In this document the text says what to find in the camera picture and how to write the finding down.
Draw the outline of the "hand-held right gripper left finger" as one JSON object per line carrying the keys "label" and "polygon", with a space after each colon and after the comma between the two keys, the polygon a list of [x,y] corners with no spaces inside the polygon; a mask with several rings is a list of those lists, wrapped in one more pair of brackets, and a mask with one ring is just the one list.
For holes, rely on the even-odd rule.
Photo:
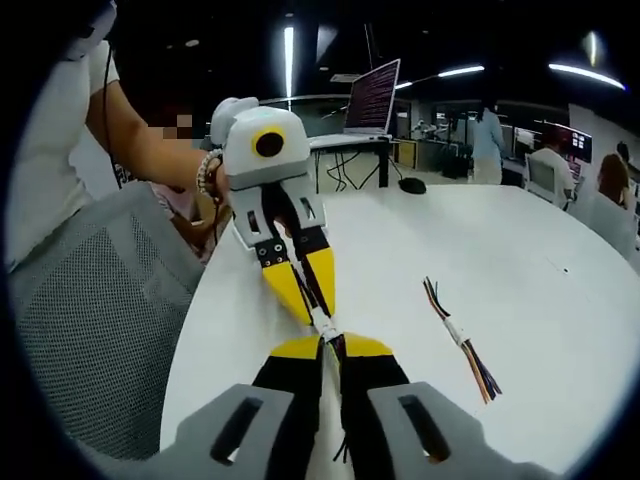
{"label": "hand-held right gripper left finger", "polygon": [[320,426],[322,367],[319,339],[303,337],[262,363],[172,368],[161,446],[185,461],[177,478],[305,478]]}

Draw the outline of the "person's left hand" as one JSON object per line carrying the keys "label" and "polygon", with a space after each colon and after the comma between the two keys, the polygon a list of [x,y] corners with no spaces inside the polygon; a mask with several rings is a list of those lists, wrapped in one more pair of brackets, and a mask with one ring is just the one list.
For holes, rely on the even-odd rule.
{"label": "person's left hand", "polygon": [[221,203],[226,203],[228,201],[230,186],[224,163],[221,159],[217,160],[211,174],[213,178],[214,198]]}

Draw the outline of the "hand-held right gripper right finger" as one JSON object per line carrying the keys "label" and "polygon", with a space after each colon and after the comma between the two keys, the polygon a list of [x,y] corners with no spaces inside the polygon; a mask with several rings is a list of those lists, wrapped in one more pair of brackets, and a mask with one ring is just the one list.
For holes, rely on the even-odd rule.
{"label": "hand-held right gripper right finger", "polygon": [[341,422],[358,479],[551,479],[486,442],[481,423],[426,382],[410,382],[391,350],[347,333]]}

